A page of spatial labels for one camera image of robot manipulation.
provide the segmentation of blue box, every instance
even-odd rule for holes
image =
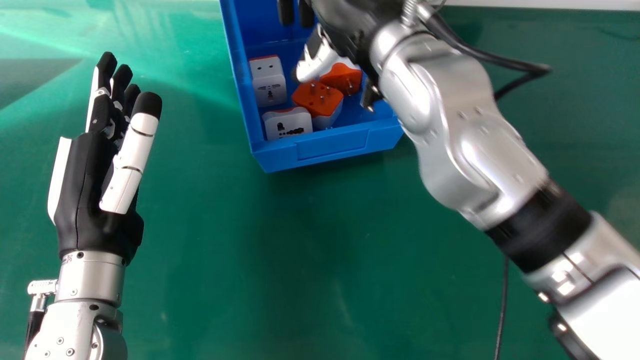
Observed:
[[[291,94],[297,85],[291,79],[291,74],[312,29],[302,28],[299,19],[291,26],[280,25],[275,0],[220,0],[220,7],[251,152],[265,172],[323,163],[396,146],[403,131],[394,112],[383,101],[375,105],[374,113],[363,109],[360,106],[360,94],[345,97],[342,112],[331,129],[266,141],[260,116],[267,111],[294,106]],[[258,109],[248,59],[274,54],[282,62],[289,102]]]

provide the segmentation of robotic hand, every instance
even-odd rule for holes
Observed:
[[[104,53],[93,71],[85,132],[60,138],[47,210],[60,276],[33,281],[25,359],[127,359],[121,335],[125,267],[142,241],[138,185],[162,110],[131,69]],[[47,299],[55,295],[53,304]]]
[[[640,254],[551,180],[496,100],[550,69],[465,44],[425,0],[300,0],[318,20],[299,81],[348,56],[415,144],[429,193],[485,232],[551,303],[550,328],[574,359],[637,359]],[[502,90],[478,60],[527,74]]]

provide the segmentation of green tabletop surface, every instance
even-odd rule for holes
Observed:
[[[551,64],[504,116],[585,208],[640,245],[640,13],[446,8],[471,44]],[[163,97],[125,280],[129,359],[490,359],[502,255],[425,191],[413,145],[265,174],[217,1],[0,1],[0,359],[60,262],[47,192],[111,51]],[[516,73],[488,67],[498,87]],[[511,269],[503,360],[567,359]]]

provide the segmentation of bolt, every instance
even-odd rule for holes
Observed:
[[[540,300],[542,300],[542,302],[544,302],[545,304],[549,303],[549,297],[547,296],[547,294],[545,293],[538,293],[538,297],[540,298]]]
[[[411,28],[415,25],[416,10],[419,2],[419,0],[404,0],[401,18],[404,26]]]

